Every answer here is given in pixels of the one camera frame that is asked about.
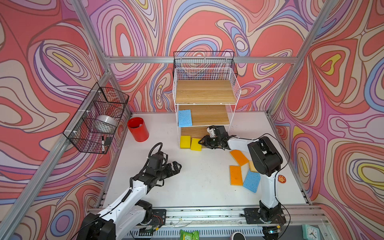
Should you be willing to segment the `yellow thick sponge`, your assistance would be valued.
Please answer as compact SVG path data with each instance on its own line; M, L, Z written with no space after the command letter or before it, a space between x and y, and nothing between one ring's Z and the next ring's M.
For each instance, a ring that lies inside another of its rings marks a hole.
M180 148L181 149L190 149L191 148L191 136L181 136L180 137Z
M191 141L191 150L200 152L202 150L202 145L199 143L200 139L192 138Z

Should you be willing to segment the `blue sponge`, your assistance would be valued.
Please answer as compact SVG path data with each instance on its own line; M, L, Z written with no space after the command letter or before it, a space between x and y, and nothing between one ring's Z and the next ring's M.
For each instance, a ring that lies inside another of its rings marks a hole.
M193 126L191 110L179 110L178 125L180 128Z

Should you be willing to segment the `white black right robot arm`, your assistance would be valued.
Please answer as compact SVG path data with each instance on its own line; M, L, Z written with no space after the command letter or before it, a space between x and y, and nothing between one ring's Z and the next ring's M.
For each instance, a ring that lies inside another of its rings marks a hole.
M250 154L254 167L261 174L259 219L265 224L278 221L280 225L284 225L287 220L278 200L276 187L276 178L282 169L283 158L270 138L266 135L256 139L240 138L229 135L224 126L209 126L207 132L208 134L199 140L200 145L212 150L238 150Z

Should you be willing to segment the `blue flat sponge near arm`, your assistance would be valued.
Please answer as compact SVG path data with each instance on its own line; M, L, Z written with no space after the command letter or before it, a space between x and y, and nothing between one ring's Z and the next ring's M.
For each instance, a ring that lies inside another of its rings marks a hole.
M243 187L251 191L252 193L256 193L258 190L260 180L261 180L260 173L251 172L249 170L243 182Z

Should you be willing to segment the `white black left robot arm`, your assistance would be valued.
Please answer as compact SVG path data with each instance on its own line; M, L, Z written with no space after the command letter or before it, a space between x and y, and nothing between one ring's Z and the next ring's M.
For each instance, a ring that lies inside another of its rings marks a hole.
M152 233L166 220L166 210L155 211L143 198L154 187L163 187L165 179L180 173L182 165L170 163L162 151L163 143L155 144L146 163L137 175L129 180L129 187L112 204L97 214L88 214L73 240L121 240L137 225Z

